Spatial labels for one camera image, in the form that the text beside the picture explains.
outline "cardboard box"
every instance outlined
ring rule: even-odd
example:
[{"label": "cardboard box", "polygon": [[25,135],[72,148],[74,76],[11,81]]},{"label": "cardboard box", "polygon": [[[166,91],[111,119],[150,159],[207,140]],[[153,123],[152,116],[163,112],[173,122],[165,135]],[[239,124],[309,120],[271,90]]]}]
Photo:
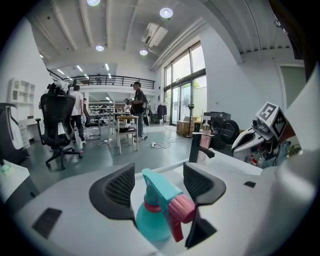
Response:
[{"label": "cardboard box", "polygon": [[[195,130],[195,123],[191,121],[190,125],[190,133]],[[176,133],[177,134],[188,134],[189,132],[189,121],[178,121],[176,125]]]}]

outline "air conditioner unit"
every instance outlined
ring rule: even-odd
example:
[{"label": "air conditioner unit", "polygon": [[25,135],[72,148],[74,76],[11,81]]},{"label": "air conditioner unit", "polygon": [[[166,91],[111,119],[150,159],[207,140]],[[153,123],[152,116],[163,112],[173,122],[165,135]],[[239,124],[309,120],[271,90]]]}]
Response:
[{"label": "air conditioner unit", "polygon": [[149,23],[141,41],[149,47],[158,46],[167,33],[168,30],[164,27],[155,23]]}]

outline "pink spray nozzle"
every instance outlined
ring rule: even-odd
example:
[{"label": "pink spray nozzle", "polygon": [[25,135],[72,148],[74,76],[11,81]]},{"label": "pink spray nozzle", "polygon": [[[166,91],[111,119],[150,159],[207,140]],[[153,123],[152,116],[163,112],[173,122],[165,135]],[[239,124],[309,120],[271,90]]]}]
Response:
[{"label": "pink spray nozzle", "polygon": [[182,223],[193,220],[195,208],[195,203],[184,194],[177,195],[168,205],[170,215]]}]

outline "white t-shirt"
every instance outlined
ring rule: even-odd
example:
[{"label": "white t-shirt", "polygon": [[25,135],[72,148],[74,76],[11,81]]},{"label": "white t-shirt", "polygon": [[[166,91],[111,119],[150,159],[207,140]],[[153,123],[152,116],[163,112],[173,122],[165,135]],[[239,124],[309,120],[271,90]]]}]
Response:
[{"label": "white t-shirt", "polygon": [[70,95],[75,97],[75,104],[72,110],[72,116],[79,116],[81,115],[80,100],[84,100],[84,96],[82,93],[76,90],[70,91]]}]

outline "glass door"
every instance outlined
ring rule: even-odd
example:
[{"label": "glass door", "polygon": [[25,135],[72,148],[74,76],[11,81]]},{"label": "glass door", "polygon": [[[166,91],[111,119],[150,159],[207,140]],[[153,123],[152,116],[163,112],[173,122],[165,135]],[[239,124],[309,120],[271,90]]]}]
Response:
[{"label": "glass door", "polygon": [[191,104],[191,84],[190,82],[181,86],[181,114],[180,119],[183,121],[185,117],[190,116],[190,109],[188,105]]},{"label": "glass door", "polygon": [[179,119],[180,107],[180,87],[173,88],[172,90],[172,120],[173,125],[177,125]]}]

